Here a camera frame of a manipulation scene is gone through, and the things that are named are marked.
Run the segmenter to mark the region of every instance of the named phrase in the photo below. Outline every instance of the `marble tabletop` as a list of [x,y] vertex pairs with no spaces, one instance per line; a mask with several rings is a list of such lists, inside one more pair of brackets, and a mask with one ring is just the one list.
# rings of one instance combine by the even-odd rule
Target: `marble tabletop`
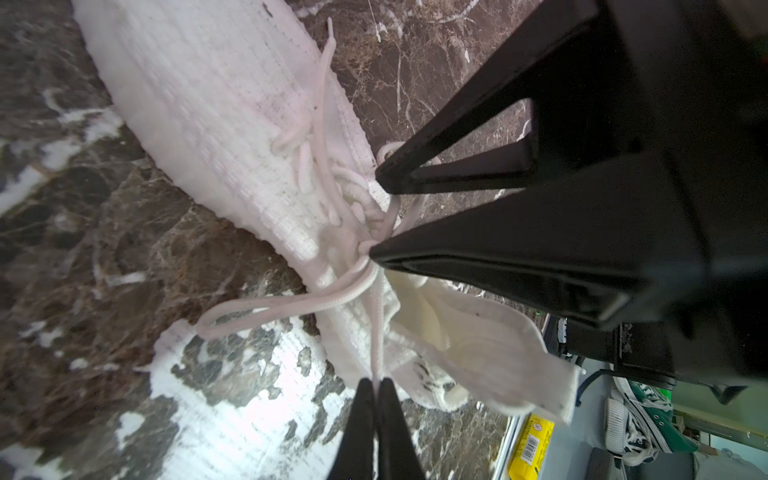
[[[320,45],[333,18],[333,70],[374,151],[427,122],[537,3],[289,1]],[[7,0],[0,22],[0,480],[324,478],[354,392],[314,318],[194,335],[212,305],[301,279],[154,166],[69,2]],[[526,118],[516,104],[442,158],[514,141]],[[435,198],[422,221],[501,194]],[[402,405],[428,477],[490,476],[503,415]]]

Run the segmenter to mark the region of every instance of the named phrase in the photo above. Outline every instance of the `black cable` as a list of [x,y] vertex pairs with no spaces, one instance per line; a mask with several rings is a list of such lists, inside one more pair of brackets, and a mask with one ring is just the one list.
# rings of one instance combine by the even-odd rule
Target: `black cable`
[[589,385],[592,384],[592,382],[597,380],[598,377],[603,375],[621,376],[618,373],[614,372],[613,370],[609,370],[609,369],[598,370],[597,372],[588,376],[586,379],[584,379],[581,385],[578,386],[578,390],[576,390],[576,406],[581,406],[581,394],[584,393],[584,390],[586,390],[587,387],[589,387]]

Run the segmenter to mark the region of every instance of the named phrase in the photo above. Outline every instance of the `sneaker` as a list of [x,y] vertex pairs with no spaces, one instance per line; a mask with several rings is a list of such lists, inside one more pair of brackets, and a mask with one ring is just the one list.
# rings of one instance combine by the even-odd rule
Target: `sneaker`
[[664,453],[695,452],[696,443],[675,428],[674,407],[655,387],[614,377],[618,391],[632,415],[650,435],[653,444]]
[[422,406],[457,409],[471,393],[509,415],[570,421],[579,370],[546,353],[531,320],[370,261],[369,248],[419,210],[396,228],[399,198],[375,182],[376,159],[329,69],[330,22],[321,54],[282,0],[73,4],[116,108],[157,166],[271,243],[309,292],[222,303],[200,318],[200,336],[315,313],[347,386],[390,376]]
[[624,406],[621,400],[605,400],[605,448],[621,457],[628,467],[656,459],[659,449],[649,439],[649,432]]

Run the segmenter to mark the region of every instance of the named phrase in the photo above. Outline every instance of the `white shoelace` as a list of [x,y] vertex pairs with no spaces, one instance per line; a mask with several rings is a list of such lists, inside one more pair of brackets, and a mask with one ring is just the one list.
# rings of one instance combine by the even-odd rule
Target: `white shoelace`
[[[371,289],[370,367],[373,386],[378,391],[384,363],[382,304],[384,273],[382,267],[370,260],[368,252],[378,242],[412,227],[423,210],[426,195],[419,196],[414,201],[412,207],[403,215],[400,225],[395,229],[400,197],[390,196],[389,208],[383,212],[371,196],[365,178],[351,168],[333,164],[329,159],[324,131],[325,89],[335,49],[333,23],[329,18],[328,41],[318,65],[315,108],[311,115],[300,118],[293,128],[282,132],[273,142],[272,149],[276,154],[294,157],[296,182],[302,192],[312,189],[312,172],[316,173],[319,179],[319,188],[316,193],[320,203],[326,209],[329,222],[334,226],[342,224],[348,226],[356,235],[356,241],[352,246],[355,251],[343,253],[346,258],[357,257],[357,260],[334,283],[315,293],[238,299],[220,303],[200,317],[197,323],[197,334],[203,339],[214,339],[243,329],[262,326],[278,319],[329,310],[342,306]],[[382,147],[376,156],[377,161],[381,164],[386,155],[397,150],[402,143],[394,142]],[[351,199],[352,203],[348,203],[345,197]],[[372,231],[369,231],[369,224],[374,226]],[[217,324],[222,316],[247,310],[252,311],[229,322]]]

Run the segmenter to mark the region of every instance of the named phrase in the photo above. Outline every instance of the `barcode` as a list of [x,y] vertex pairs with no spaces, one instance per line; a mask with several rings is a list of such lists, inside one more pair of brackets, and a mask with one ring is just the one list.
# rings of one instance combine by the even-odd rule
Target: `barcode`
[[523,462],[529,464],[532,467],[533,459],[536,456],[537,449],[538,439],[533,435],[528,435],[528,441],[525,443],[525,448],[523,449],[523,453],[520,455],[520,458],[523,459]]

